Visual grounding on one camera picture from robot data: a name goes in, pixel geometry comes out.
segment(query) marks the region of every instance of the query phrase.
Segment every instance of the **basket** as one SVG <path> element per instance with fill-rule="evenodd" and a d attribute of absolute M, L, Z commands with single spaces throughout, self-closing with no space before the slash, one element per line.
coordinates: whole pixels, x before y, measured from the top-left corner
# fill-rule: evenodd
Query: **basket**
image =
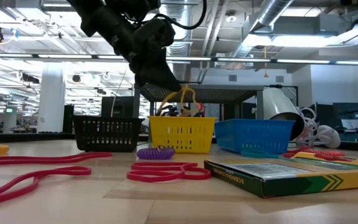
<path fill-rule="evenodd" d="M 218 146 L 232 152 L 287 152 L 294 121 L 230 119 L 215 124 Z"/>
<path fill-rule="evenodd" d="M 77 148 L 82 151 L 132 152 L 143 119 L 74 116 Z"/>
<path fill-rule="evenodd" d="M 177 153 L 209 153 L 216 118 L 151 116 L 153 147 Z"/>

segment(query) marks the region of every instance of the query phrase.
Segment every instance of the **lamp shade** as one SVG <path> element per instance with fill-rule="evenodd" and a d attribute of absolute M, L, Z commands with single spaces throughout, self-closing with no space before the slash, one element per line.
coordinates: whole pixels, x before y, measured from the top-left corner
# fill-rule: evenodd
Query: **lamp shade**
<path fill-rule="evenodd" d="M 305 127 L 305 122 L 299 115 L 297 108 L 278 88 L 264 90 L 264 118 L 295 121 L 291 132 L 291 140 L 298 137 Z"/>

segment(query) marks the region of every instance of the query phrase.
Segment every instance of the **black plastic basket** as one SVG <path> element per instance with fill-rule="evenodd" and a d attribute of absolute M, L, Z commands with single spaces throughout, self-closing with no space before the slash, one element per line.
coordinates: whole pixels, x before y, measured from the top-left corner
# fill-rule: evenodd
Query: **black plastic basket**
<path fill-rule="evenodd" d="M 144 119 L 74 116 L 73 120 L 79 150 L 132 152 Z"/>

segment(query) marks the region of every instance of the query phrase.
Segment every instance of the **black cable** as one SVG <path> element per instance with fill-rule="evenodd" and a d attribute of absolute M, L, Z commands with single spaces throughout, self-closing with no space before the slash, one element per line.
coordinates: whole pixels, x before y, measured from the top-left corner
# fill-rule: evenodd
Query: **black cable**
<path fill-rule="evenodd" d="M 347 22 L 348 24 L 352 24 L 352 23 L 353 23 L 353 22 L 346 21 L 345 18 L 344 18 L 342 15 L 339 15 L 339 17 L 340 17 L 344 22 Z"/>
<path fill-rule="evenodd" d="M 309 9 L 309 11 L 307 11 L 307 12 L 305 13 L 305 15 L 304 15 L 303 17 L 306 17 L 306 15 L 307 15 L 310 11 L 312 11 L 313 9 L 319 9 L 321 13 L 324 13 L 324 11 L 323 11 L 320 7 L 318 7 L 318 6 L 313 6 L 312 8 Z"/>
<path fill-rule="evenodd" d="M 175 24 L 176 26 L 178 26 L 178 27 L 180 27 L 182 29 L 192 30 L 192 29 L 195 29 L 195 28 L 199 27 L 201 25 L 201 23 L 203 23 L 205 15 L 206 15 L 206 0 L 203 0 L 203 12 L 201 13 L 201 17 L 200 17 L 199 21 L 196 24 L 194 24 L 193 26 L 184 26 L 184 25 L 178 23 L 174 19 L 172 19 L 169 16 L 164 15 L 164 14 L 157 14 L 157 15 L 154 16 L 154 18 L 162 17 L 162 18 L 168 20 L 170 23 Z"/>

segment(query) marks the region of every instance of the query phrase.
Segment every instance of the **purple spiral hair tie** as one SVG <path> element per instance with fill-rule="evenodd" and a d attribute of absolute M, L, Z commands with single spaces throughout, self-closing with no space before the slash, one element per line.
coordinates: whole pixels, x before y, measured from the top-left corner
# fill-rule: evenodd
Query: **purple spiral hair tie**
<path fill-rule="evenodd" d="M 136 155 L 139 159 L 165 160 L 172 159 L 173 155 L 175 155 L 175 150 L 167 147 L 147 148 L 137 151 Z"/>

